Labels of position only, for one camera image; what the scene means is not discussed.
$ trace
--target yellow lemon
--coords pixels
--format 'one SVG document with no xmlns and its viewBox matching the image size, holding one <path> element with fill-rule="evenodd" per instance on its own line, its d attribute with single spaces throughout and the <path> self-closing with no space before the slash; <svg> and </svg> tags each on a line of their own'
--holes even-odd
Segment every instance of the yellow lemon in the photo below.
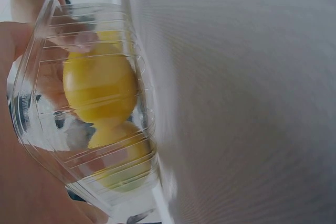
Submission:
<svg viewBox="0 0 336 224">
<path fill-rule="evenodd" d="M 133 69 L 113 44 L 98 43 L 86 54 L 71 52 L 63 84 L 71 108 L 87 123 L 114 127 L 125 121 L 137 102 Z"/>
<path fill-rule="evenodd" d="M 118 164 L 107 164 L 107 169 L 95 173 L 96 180 L 102 186 L 119 192 L 141 186 L 150 171 L 149 159 L 153 155 L 150 142 L 144 133 L 130 122 L 124 122 L 115 128 L 101 125 L 92 136 L 89 148 L 110 144 L 116 144 L 117 148 L 126 152 L 125 160 Z"/>
</svg>

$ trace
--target plastic clamshell container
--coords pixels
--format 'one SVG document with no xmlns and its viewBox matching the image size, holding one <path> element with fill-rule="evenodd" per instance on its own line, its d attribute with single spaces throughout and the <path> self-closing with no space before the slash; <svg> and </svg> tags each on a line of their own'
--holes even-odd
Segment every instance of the plastic clamshell container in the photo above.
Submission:
<svg viewBox="0 0 336 224">
<path fill-rule="evenodd" d="M 86 30 L 78 31 L 78 24 L 84 25 Z M 110 144 L 94 148 L 89 148 L 89 142 L 99 129 L 79 118 L 76 112 L 82 108 L 73 108 L 70 102 L 58 102 L 66 97 L 62 70 L 71 61 L 69 48 L 77 45 L 60 46 L 51 42 L 60 38 L 66 41 L 67 36 L 86 32 L 103 32 L 103 40 L 100 37 L 88 43 L 108 43 L 117 46 L 118 53 L 85 55 L 81 62 L 99 60 L 99 57 L 123 57 L 137 83 L 136 104 L 123 123 L 136 130 L 124 131 L 119 138 L 114 136 Z M 116 99 L 125 97 L 101 97 L 82 106 L 91 108 Z M 12 95 L 15 131 L 36 160 L 80 197 L 113 216 L 115 206 L 141 197 L 159 183 L 152 104 L 152 87 L 145 62 L 135 42 L 131 22 L 119 6 L 60 6 L 57 0 L 45 1 L 21 59 Z M 153 207 L 152 203 L 140 204 L 142 211 Z"/>
</svg>

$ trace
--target gray fabric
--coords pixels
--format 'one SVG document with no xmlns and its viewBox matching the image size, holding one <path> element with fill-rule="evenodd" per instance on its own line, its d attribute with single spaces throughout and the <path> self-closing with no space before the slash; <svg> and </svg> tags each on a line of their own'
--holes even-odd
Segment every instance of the gray fabric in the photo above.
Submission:
<svg viewBox="0 0 336 224">
<path fill-rule="evenodd" d="M 336 223 L 336 0 L 130 0 L 176 223 Z"/>
</svg>

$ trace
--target plastic packaging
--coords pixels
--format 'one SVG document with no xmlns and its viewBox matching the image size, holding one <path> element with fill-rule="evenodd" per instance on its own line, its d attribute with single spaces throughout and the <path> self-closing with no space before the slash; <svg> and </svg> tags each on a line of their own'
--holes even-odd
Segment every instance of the plastic packaging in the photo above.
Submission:
<svg viewBox="0 0 336 224">
<path fill-rule="evenodd" d="M 77 31 L 78 24 L 86 30 Z M 78 45 L 53 44 L 54 39 L 67 41 L 74 34 L 92 32 L 98 39 L 84 47 L 94 44 L 93 48 L 113 47 L 114 51 L 97 49 L 93 51 L 96 54 L 75 54 L 72 58 L 67 49 Z M 120 205 L 141 200 L 159 184 L 152 88 L 134 38 L 131 22 L 119 6 L 60 6 L 57 0 L 46 0 L 12 95 L 14 128 L 27 151 L 68 188 L 111 216 Z M 111 59 L 120 59 L 130 67 L 124 75 L 122 68 L 113 69 L 112 76 L 132 82 L 133 74 L 136 86 L 120 91 L 123 82 L 109 79 Z M 78 66 L 82 72 L 73 76 Z M 106 74 L 106 79 L 97 81 L 92 76 L 97 67 L 103 70 L 96 74 Z M 130 105 L 123 107 L 127 99 Z M 138 202 L 137 207 L 130 216 L 151 211 L 155 202 Z"/>
</svg>

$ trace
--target white wall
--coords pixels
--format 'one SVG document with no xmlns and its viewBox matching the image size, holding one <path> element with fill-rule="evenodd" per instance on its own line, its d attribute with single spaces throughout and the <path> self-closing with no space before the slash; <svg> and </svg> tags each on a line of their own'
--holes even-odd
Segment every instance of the white wall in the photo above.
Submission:
<svg viewBox="0 0 336 224">
<path fill-rule="evenodd" d="M 176 223 L 335 223 L 336 0 L 130 0 Z"/>
</svg>

